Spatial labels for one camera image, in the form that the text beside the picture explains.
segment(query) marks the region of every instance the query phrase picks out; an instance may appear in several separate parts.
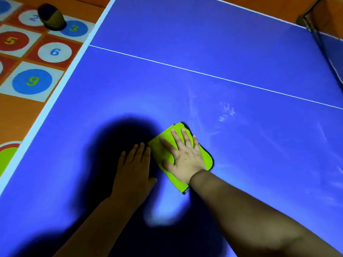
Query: person's right arm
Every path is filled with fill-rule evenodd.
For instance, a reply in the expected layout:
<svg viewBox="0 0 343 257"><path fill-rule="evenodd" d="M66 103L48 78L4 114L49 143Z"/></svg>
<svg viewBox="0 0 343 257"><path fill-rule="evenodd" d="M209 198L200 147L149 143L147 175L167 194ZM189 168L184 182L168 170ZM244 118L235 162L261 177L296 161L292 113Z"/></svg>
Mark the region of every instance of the person's right arm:
<svg viewBox="0 0 343 257"><path fill-rule="evenodd" d="M238 257L342 257L292 218L204 170L195 136L192 146L184 130L185 143L174 130L172 134L178 149L165 139L161 143L173 155L175 164L166 161L164 168L199 194Z"/></svg>

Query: white circle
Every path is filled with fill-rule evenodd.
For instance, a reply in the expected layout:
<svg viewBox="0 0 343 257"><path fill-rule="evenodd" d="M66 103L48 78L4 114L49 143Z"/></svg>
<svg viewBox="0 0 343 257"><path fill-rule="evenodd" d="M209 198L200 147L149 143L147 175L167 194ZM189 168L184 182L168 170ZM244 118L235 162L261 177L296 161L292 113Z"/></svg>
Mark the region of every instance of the white circle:
<svg viewBox="0 0 343 257"><path fill-rule="evenodd" d="M50 63L58 63L65 61L71 56L71 48L60 42L51 42L40 47L38 56Z"/></svg>
<svg viewBox="0 0 343 257"><path fill-rule="evenodd" d="M19 21L28 26L42 26L43 22L38 17L37 10L29 10L19 15Z"/></svg>

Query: person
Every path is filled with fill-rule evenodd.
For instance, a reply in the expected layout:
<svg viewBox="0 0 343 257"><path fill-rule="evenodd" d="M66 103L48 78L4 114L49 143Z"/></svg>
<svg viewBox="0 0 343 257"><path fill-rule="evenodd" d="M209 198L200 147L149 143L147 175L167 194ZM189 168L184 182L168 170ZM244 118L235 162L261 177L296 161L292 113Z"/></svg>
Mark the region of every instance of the person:
<svg viewBox="0 0 343 257"><path fill-rule="evenodd" d="M342 257L328 243L298 222L205 170L199 142L192 143L184 129L182 136L171 130L178 149L160 138L175 163L164 168L188 183L217 221L225 239L238 257ZM151 150L135 145L118 162L112 194L90 214L54 257L105 257L135 210L157 182L149 178Z"/></svg>

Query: person's left arm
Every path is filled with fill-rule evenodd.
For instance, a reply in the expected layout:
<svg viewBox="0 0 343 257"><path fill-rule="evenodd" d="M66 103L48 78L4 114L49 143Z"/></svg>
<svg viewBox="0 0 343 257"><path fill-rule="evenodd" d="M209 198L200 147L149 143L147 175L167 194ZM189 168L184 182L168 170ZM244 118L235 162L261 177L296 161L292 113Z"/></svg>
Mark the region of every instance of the person's left arm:
<svg viewBox="0 0 343 257"><path fill-rule="evenodd" d="M111 196L99 204L54 257L109 255L125 225L157 182L156 178L149 179L150 148L143 151L143 143L136 144L126 159L123 151Z"/></svg>

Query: red square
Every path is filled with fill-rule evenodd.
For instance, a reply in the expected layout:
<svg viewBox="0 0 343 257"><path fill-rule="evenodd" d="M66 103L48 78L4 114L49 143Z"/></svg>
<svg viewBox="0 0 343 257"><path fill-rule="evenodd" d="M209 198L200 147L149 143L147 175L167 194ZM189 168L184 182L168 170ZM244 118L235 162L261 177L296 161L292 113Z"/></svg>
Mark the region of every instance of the red square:
<svg viewBox="0 0 343 257"><path fill-rule="evenodd" d="M81 47L64 39L43 36L25 56L26 59L66 69Z"/></svg>
<svg viewBox="0 0 343 257"><path fill-rule="evenodd" d="M38 17L37 10L29 6L22 6L7 20L7 23L39 33L48 32Z"/></svg>
<svg viewBox="0 0 343 257"><path fill-rule="evenodd" d="M18 60L10 59L0 54L0 85L19 64Z"/></svg>

